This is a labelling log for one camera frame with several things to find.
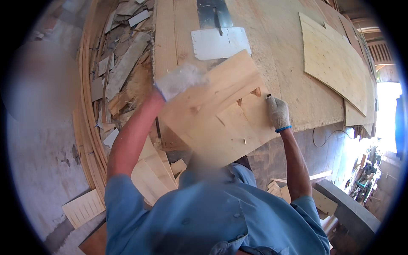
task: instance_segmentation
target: gloved hand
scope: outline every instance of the gloved hand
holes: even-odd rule
[[[285,101],[268,94],[266,103],[268,104],[269,119],[275,127],[276,133],[292,127],[289,121],[288,104]]]
[[[172,100],[186,89],[206,85],[208,80],[203,73],[194,65],[184,63],[175,71],[165,75],[154,83],[166,102]]]

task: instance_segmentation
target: blurred circle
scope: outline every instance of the blurred circle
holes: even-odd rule
[[[14,119],[39,128],[65,121],[79,93],[75,60],[63,48],[47,41],[29,42],[16,50],[9,83],[1,91]]]

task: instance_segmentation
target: blue shirt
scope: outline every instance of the blue shirt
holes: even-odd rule
[[[233,163],[221,181],[180,176],[178,190],[151,210],[126,175],[105,192],[106,254],[329,254],[313,199],[290,205],[256,188],[249,169]]]

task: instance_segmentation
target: wooden workbench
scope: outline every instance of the wooden workbench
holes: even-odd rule
[[[304,73],[299,12],[323,24],[327,19],[315,0],[225,0],[235,27],[245,28],[255,61],[269,92],[289,105],[294,131],[344,120],[344,100],[329,87]],[[155,79],[194,58],[190,32],[199,30],[196,0],[157,1]],[[177,137],[160,123],[164,148],[182,148]]]

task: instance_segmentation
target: short sleeve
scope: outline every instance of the short sleeve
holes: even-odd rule
[[[304,220],[313,229],[315,234],[319,237],[322,242],[326,253],[330,253],[329,239],[324,233],[322,225],[320,224],[319,214],[317,213],[315,201],[310,196],[303,196],[295,199],[290,204],[299,214],[304,218]]]
[[[118,254],[126,246],[148,211],[143,196],[127,175],[115,175],[106,184],[107,254]]]

